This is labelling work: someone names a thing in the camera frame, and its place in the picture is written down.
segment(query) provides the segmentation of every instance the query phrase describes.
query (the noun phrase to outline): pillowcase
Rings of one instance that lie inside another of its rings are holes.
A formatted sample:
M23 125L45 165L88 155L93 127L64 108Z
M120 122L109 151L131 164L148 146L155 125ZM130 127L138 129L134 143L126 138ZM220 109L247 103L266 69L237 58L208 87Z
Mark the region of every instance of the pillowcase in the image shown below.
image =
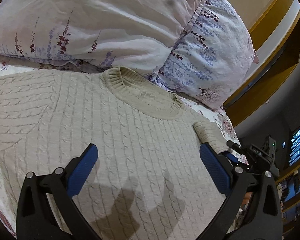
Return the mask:
M0 54L101 70L160 68L205 0L3 0Z
M247 28L227 0L206 0L194 26L150 81L219 110L257 61Z

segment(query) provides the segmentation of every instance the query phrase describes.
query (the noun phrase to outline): metal screw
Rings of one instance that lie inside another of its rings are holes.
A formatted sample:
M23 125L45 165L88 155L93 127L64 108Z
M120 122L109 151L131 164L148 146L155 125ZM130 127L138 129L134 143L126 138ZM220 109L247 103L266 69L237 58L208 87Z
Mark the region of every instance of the metal screw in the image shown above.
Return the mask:
M33 177L33 175L34 175L33 172L30 171L30 172L27 173L26 177L27 177L28 179L31 179L31 178Z
M236 167L234 168L234 171L235 171L236 173L243 173L243 168L241 168L241 167L239 167L239 166L236 166Z
M61 173L63 173L63 168L61 168L61 167L56 168L54 173L57 174L57 175L60 175Z
M270 171L265 171L265 175L267 178L271 178L271 176L272 176Z

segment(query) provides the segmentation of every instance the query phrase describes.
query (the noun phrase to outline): ribbed neckline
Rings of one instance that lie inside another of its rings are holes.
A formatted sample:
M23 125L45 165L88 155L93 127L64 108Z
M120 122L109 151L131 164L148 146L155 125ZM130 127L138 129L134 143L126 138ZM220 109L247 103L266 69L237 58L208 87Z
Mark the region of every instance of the ribbed neckline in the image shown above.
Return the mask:
M103 78L111 93L146 115L174 120L183 112L184 104L176 94L157 87L129 68L111 68L103 72Z

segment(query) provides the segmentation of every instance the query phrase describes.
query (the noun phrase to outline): cream cable-knit sweater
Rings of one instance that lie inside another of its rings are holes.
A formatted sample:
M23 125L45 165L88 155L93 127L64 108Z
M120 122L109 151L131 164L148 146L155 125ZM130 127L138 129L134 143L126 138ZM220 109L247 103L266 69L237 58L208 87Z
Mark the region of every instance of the cream cable-knit sweater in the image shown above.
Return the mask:
M16 212L28 171L51 173L94 143L99 159L74 201L103 240L195 240L224 200L199 157L192 125L201 120L124 67L1 77L0 164L10 206Z

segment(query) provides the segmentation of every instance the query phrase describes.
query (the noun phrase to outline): floral bedspread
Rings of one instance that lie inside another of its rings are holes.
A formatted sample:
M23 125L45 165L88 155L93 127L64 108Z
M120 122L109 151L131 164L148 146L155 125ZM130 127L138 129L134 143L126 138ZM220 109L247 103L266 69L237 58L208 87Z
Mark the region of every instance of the floral bedspread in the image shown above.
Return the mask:
M73 64L68 64L62 67L55 67L48 64L39 64L30 61L26 61L18 58L9 58L0 56L0 76L14 74L14 73L22 73L27 71L35 71L40 69L58 69L63 71L75 71L80 72L76 66ZM211 122L216 122L218 127L220 128L223 136L226 140L232 140L236 143L239 143L239 140L235 134L235 131L232 127L232 123L229 120L228 116L224 112L223 114L214 112L205 106L199 101L191 100L190 98L181 97L181 100L185 103L185 105L194 109L196 112L202 114L206 118L208 118ZM247 163L245 156L239 155L236 152L233 154L239 159L239 161ZM6 226L6 228L10 231L10 233L16 237L16 220L12 215L10 208L8 206L8 199L6 192L4 190L2 172L0 169L0 220Z

